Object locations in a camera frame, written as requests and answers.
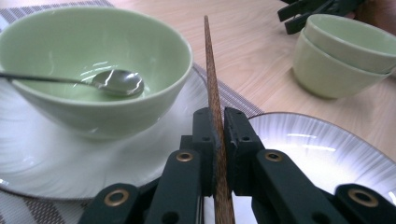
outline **chopstick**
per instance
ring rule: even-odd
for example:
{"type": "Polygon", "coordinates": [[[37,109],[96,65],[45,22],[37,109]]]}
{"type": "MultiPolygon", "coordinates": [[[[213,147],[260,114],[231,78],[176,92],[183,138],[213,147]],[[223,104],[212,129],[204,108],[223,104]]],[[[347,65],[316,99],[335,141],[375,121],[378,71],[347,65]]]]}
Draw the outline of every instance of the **chopstick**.
{"type": "Polygon", "coordinates": [[[227,157],[224,144],[224,132],[221,118],[218,80],[216,77],[215,60],[209,30],[209,19],[205,16],[205,50],[209,108],[212,113],[213,126],[219,136],[220,148],[216,152],[217,170],[215,198],[215,220],[217,224],[235,223],[233,214],[233,198],[227,183],[227,157]]]}

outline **black object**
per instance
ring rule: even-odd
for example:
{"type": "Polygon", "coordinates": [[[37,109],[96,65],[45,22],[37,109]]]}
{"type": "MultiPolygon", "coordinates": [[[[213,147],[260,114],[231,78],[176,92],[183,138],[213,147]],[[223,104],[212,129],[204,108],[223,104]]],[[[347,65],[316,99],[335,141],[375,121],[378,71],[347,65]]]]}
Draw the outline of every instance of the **black object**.
{"type": "Polygon", "coordinates": [[[300,32],[306,19],[312,14],[331,14],[345,16],[354,11],[364,0],[281,0],[289,4],[281,8],[277,15],[280,21],[285,22],[286,32],[293,35],[300,32]]]}
{"type": "MultiPolygon", "coordinates": [[[[264,147],[241,111],[224,110],[224,135],[230,189],[252,197],[258,223],[396,223],[396,207],[371,189],[347,184],[331,195],[315,187],[288,155],[264,147]]],[[[159,179],[103,189],[79,223],[203,223],[218,143],[209,109],[196,111],[192,135],[181,137],[159,179]]]]}

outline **striped placemat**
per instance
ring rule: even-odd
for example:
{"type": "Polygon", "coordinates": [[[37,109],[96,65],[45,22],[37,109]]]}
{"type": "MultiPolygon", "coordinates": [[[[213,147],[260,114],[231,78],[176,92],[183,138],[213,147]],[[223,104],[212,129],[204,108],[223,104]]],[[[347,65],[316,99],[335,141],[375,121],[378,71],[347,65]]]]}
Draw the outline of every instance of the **striped placemat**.
{"type": "MultiPolygon", "coordinates": [[[[106,0],[92,0],[78,3],[54,4],[31,7],[0,8],[0,32],[12,22],[37,11],[56,7],[113,7],[106,0]]],[[[206,72],[198,64],[193,69],[206,80],[206,72]]],[[[219,81],[221,106],[234,107],[243,111],[248,117],[262,114],[257,106],[237,94],[219,81]]],[[[87,201],[49,202],[36,198],[23,197],[0,191],[0,224],[13,223],[77,223],[84,212],[87,201]]]]}

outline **ceramic bowl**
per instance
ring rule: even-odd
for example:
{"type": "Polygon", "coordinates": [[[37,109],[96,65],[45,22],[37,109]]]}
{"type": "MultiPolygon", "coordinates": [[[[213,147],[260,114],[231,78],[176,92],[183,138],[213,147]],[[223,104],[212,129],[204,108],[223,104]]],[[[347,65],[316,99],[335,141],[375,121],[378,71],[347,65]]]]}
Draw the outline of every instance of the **ceramic bowl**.
{"type": "Polygon", "coordinates": [[[372,25],[316,14],[304,32],[316,47],[359,69],[386,74],[396,66],[396,36],[372,25]]]}
{"type": "Polygon", "coordinates": [[[0,34],[5,72],[80,80],[109,69],[140,74],[145,89],[135,98],[70,84],[13,81],[49,119],[96,138],[133,135],[157,122],[175,101],[191,66],[191,47],[180,33],[127,10],[51,9],[16,21],[0,34]]]}
{"type": "Polygon", "coordinates": [[[297,81],[306,90],[325,98],[356,94],[388,77],[343,63],[311,43],[300,33],[293,59],[297,81]]]}

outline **stacked cups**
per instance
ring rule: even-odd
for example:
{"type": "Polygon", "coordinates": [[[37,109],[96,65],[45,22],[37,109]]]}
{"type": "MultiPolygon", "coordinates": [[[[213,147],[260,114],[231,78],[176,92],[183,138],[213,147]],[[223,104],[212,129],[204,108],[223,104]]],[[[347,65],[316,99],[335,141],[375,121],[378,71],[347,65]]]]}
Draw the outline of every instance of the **stacked cups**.
{"type": "Polygon", "coordinates": [[[297,42],[293,70],[306,90],[325,98],[356,94],[396,68],[396,36],[360,21],[316,14],[297,42]]]}

